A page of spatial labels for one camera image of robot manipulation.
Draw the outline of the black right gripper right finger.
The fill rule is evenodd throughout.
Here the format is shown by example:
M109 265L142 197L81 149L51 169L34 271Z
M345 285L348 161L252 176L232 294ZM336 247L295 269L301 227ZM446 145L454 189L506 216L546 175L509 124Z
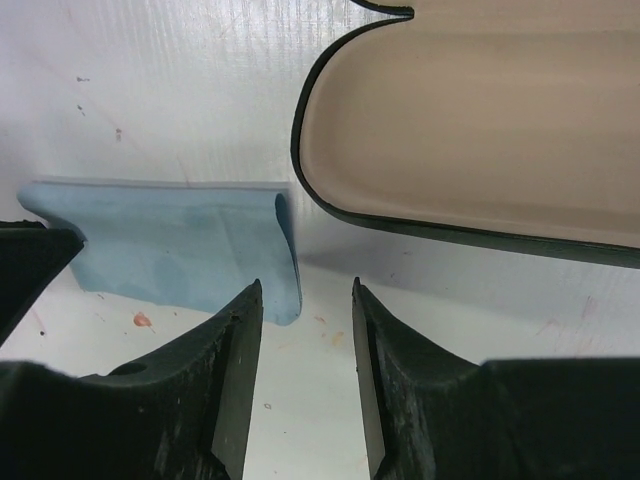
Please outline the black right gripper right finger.
M356 373L373 479L635 479L635 358L476 365L352 289Z

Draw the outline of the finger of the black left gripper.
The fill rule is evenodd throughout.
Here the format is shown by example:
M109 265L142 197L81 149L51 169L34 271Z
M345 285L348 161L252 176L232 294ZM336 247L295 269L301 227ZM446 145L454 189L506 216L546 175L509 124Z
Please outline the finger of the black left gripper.
M26 220L1 223L2 341L82 249L81 237L71 229Z

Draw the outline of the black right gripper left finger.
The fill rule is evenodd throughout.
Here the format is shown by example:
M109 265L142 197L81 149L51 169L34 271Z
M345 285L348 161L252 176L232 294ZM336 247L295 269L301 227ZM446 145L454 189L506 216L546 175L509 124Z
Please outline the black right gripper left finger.
M262 288L105 376L1 366L5 479L239 479L263 326Z

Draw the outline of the light blue cleaning cloth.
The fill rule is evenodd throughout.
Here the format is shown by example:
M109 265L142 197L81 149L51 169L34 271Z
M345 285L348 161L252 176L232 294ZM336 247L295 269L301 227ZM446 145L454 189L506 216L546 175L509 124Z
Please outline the light blue cleaning cloth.
M81 238L70 268L85 291L215 313L259 281L266 321L287 326L301 313L282 188L32 183L17 200Z

